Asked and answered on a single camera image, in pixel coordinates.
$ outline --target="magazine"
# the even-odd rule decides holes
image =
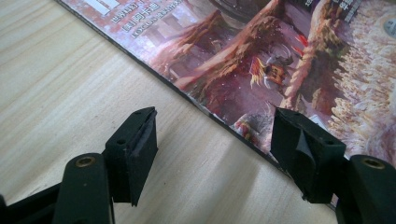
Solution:
[[[395,1],[56,1],[267,159],[280,106],[396,166]]]

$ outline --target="brass rivet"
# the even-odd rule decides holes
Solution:
[[[83,157],[76,161],[77,167],[86,167],[94,164],[96,161],[95,157]]]
[[[370,158],[364,158],[361,160],[361,162],[363,162],[363,164],[365,164],[366,166],[369,166],[374,169],[378,169],[378,170],[385,169],[385,165],[381,161],[377,161]]]

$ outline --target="fantasy artwork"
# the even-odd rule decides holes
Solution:
[[[284,107],[396,166],[395,1],[57,1],[267,159]]]

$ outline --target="clamp jaw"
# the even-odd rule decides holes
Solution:
[[[137,205],[158,151],[154,107],[135,111],[106,142],[66,164],[62,183],[6,206],[2,223],[114,223],[114,203]]]
[[[346,145],[304,115],[277,108],[271,153],[310,203],[330,203],[338,223],[394,223],[396,171],[378,158],[344,157]]]

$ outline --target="wood grain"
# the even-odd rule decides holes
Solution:
[[[117,223],[335,223],[291,180],[50,0],[0,2],[0,192],[7,204],[102,152],[154,105],[159,153],[139,205]]]

